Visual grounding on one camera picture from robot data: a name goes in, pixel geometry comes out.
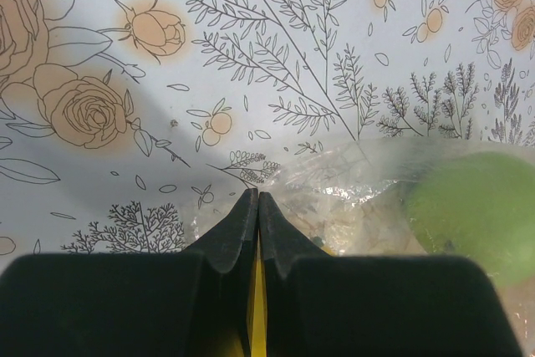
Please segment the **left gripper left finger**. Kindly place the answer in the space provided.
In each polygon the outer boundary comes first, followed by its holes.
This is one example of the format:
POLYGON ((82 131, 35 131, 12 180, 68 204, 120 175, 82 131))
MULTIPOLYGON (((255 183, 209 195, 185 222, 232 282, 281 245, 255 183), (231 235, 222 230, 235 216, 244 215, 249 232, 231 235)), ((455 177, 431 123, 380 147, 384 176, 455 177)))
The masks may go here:
POLYGON ((178 253, 48 253, 1 276, 4 356, 249 356, 257 192, 178 253))

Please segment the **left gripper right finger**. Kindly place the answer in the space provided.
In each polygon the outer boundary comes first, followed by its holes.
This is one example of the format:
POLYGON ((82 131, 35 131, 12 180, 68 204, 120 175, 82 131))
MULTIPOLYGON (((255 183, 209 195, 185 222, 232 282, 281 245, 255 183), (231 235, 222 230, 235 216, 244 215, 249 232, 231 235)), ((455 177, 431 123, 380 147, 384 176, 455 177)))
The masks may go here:
POLYGON ((519 356, 486 274, 453 256, 334 257, 259 197, 270 356, 519 356))

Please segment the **clear zip top bag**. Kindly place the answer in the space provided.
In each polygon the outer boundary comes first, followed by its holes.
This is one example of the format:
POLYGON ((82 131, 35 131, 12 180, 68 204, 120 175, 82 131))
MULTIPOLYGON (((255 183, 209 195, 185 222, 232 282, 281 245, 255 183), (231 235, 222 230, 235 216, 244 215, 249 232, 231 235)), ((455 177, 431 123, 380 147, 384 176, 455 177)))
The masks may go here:
MULTIPOLYGON (((405 199, 425 174, 459 157, 498 152, 534 166, 531 147, 475 140, 405 138, 363 140, 270 165, 234 152, 232 169, 250 168, 260 182, 247 189, 270 193, 288 221, 336 257, 438 256, 415 238, 405 199)), ((498 286, 499 297, 526 356, 534 353, 534 274, 498 286)))

